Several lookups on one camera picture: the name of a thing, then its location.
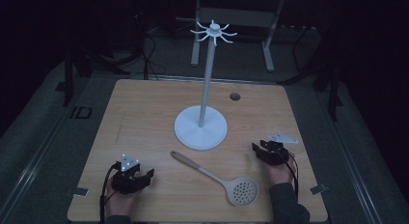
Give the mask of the person's left hand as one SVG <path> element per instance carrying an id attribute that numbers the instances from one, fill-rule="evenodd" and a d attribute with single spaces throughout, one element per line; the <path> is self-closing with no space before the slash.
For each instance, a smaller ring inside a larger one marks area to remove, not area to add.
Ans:
<path id="1" fill-rule="evenodd" d="M 103 202 L 105 207 L 105 215 L 107 217 L 113 215 L 131 217 L 135 211 L 138 197 L 142 191 L 139 190 L 137 192 L 124 195 L 112 188 L 112 181 L 112 179 L 109 179 L 106 185 L 106 195 Z"/>

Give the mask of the beige slotted spoon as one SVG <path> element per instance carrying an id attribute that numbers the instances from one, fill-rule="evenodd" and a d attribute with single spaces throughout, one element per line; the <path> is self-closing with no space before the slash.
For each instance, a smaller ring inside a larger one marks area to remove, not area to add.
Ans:
<path id="1" fill-rule="evenodd" d="M 181 153 L 171 151 L 170 155 L 179 162 L 219 182 L 225 188 L 227 199 L 233 206 L 248 206 L 257 200 L 259 184 L 253 178 L 242 176 L 232 181 L 225 181 Z"/>

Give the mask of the person's right hand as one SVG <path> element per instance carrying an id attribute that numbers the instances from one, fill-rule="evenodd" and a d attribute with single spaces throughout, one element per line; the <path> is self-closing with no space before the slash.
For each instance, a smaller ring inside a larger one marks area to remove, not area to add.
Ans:
<path id="1" fill-rule="evenodd" d="M 289 153 L 287 164 L 273 166 L 264 163 L 264 167 L 268 174 L 268 179 L 270 180 L 272 185 L 277 185 L 280 183 L 292 183 L 296 172 L 293 158 L 294 154 Z"/>

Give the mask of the white metal desk frame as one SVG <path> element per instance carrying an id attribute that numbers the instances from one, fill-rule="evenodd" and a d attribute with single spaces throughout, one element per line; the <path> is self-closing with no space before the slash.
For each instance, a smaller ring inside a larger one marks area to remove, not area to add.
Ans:
<path id="1" fill-rule="evenodd" d="M 269 33 L 261 42 L 261 49 L 263 53 L 266 70 L 272 72 L 275 67 L 270 51 L 270 45 L 274 33 L 278 27 L 278 20 L 282 11 L 285 0 L 273 1 L 273 12 L 262 12 L 252 10 L 239 10 L 228 8 L 214 8 L 204 7 L 202 0 L 196 0 L 195 5 L 195 26 L 194 26 L 194 40 L 191 54 L 191 66 L 196 67 L 200 60 L 200 47 L 203 38 L 200 34 L 204 34 L 206 28 L 204 23 L 211 23 L 216 21 L 223 25 L 237 25 L 245 27 L 267 28 Z"/>

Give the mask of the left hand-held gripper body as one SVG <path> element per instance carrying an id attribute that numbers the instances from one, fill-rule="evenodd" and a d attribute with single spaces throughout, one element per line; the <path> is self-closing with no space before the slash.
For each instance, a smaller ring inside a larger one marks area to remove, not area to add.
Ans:
<path id="1" fill-rule="evenodd" d="M 140 163 L 136 158 L 122 154 L 121 160 L 115 165 L 117 173 L 113 177 L 111 186 L 123 195 L 140 190 L 136 175 L 140 172 Z"/>

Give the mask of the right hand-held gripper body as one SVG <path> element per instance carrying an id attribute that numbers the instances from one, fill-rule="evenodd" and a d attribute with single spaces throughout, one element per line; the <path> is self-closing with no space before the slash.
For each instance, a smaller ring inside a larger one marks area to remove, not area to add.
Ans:
<path id="1" fill-rule="evenodd" d="M 284 133 L 277 132 L 267 136 L 264 141 L 271 141 L 272 149 L 264 149 L 261 157 L 262 161 L 269 165 L 281 165 L 288 162 L 289 153 L 285 144 L 297 144 L 296 138 L 290 137 Z"/>

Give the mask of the black tripod stand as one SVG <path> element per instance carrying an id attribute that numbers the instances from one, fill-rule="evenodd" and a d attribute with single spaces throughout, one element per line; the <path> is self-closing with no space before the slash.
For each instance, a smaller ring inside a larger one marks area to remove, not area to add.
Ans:
<path id="1" fill-rule="evenodd" d="M 60 82 L 56 91 L 61 91 L 65 94 L 63 106 L 67 107 L 73 98 L 73 56 L 75 53 L 82 53 L 85 57 L 90 57 L 92 60 L 96 60 L 98 63 L 102 64 L 107 70 L 116 74 L 126 74 L 129 75 L 128 71 L 121 70 L 116 67 L 112 62 L 103 59 L 101 56 L 93 53 L 90 49 L 83 46 L 72 46 L 68 47 L 65 52 L 64 61 L 64 80 Z"/>
<path id="2" fill-rule="evenodd" d="M 332 23 L 321 34 L 321 40 L 314 54 L 301 68 L 300 72 L 289 79 L 278 82 L 279 85 L 292 85 L 315 74 L 314 90 L 316 92 L 324 92 L 326 89 L 329 89 L 328 113 L 334 122 L 338 120 L 337 107 L 341 105 L 338 96 L 341 58 L 337 51 L 337 38 L 337 27 Z"/>

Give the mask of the white utensil hook stand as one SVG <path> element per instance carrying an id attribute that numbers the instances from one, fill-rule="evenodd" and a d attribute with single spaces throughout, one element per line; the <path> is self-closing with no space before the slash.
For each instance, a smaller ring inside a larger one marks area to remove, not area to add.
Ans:
<path id="1" fill-rule="evenodd" d="M 226 33 L 225 30 L 229 24 L 221 26 L 214 20 L 208 26 L 203 26 L 198 22 L 198 26 L 201 31 L 192 31 L 192 33 L 204 34 L 199 42 L 207 41 L 202 101 L 200 105 L 187 107 L 177 115 L 174 122 L 174 132 L 179 142 L 186 147 L 205 151 L 220 145 L 228 134 L 228 123 L 225 116 L 209 106 L 208 99 L 217 41 L 232 43 L 232 41 L 227 40 L 227 37 L 236 36 L 236 33 Z"/>

